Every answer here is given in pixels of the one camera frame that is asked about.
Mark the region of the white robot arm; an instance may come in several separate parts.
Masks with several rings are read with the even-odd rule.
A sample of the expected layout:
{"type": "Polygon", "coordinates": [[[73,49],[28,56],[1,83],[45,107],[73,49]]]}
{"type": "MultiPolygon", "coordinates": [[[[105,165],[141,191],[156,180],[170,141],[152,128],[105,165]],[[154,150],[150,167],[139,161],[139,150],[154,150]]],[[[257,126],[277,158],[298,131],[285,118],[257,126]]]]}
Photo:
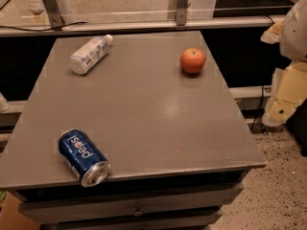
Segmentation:
{"type": "Polygon", "coordinates": [[[291,63],[272,74],[262,122],[268,127],[285,124],[307,99],[307,0],[298,0],[285,18],[261,36],[263,42],[279,43],[280,55],[291,63]]]}

